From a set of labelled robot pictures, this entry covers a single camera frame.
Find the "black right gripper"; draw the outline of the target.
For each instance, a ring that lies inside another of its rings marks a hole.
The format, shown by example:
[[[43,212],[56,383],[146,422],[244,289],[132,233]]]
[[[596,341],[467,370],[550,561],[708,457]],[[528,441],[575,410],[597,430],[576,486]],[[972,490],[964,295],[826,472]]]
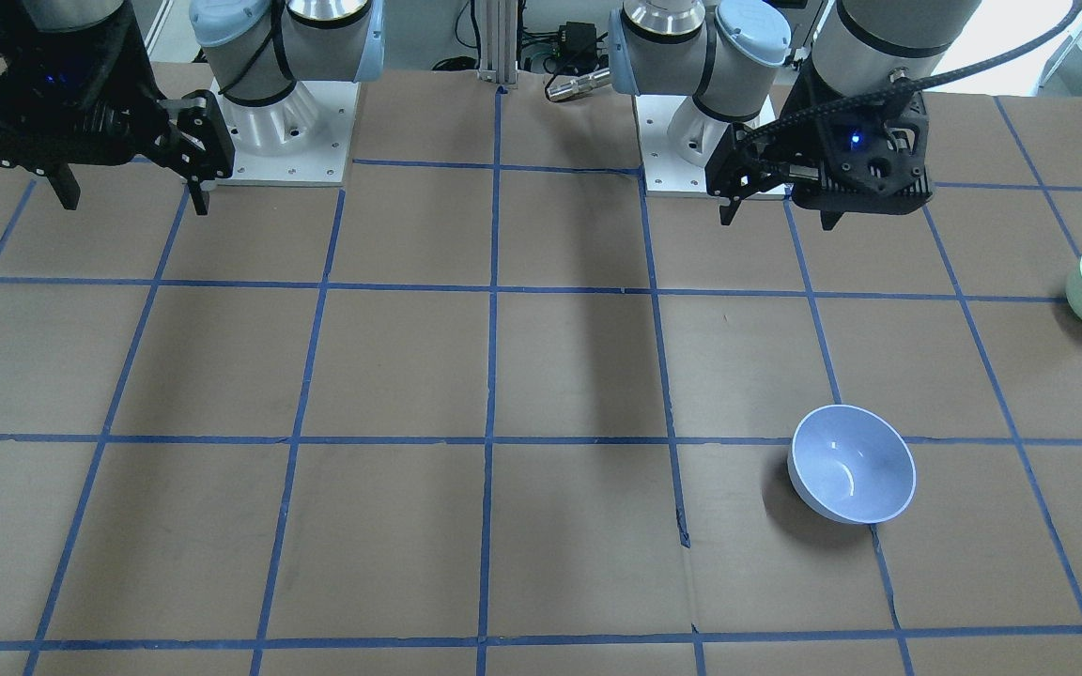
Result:
[[[206,217],[235,162],[215,96],[163,93],[129,1],[0,1],[0,165],[39,173],[72,211],[71,165],[136,157],[188,180]]]

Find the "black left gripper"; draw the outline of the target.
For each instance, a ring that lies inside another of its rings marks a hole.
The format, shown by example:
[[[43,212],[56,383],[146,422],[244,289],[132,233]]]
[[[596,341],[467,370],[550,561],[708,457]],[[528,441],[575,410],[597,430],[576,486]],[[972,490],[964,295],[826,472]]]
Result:
[[[874,93],[842,110],[844,96],[816,71],[799,72],[776,121],[764,131],[730,124],[705,165],[707,189],[730,226],[740,201],[789,185],[800,208],[819,211],[833,231],[844,214],[905,215],[935,195],[926,168],[929,116],[922,94],[890,71]]]

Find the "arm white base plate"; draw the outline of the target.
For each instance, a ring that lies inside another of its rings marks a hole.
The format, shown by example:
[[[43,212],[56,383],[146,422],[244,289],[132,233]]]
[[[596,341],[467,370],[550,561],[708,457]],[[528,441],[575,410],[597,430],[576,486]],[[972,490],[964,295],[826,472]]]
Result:
[[[677,198],[708,198],[705,165],[729,131],[697,107],[695,85],[675,93],[647,93],[634,98],[645,191]]]
[[[362,87],[300,82],[283,101],[246,107],[221,98],[235,145],[237,187],[343,187]]]

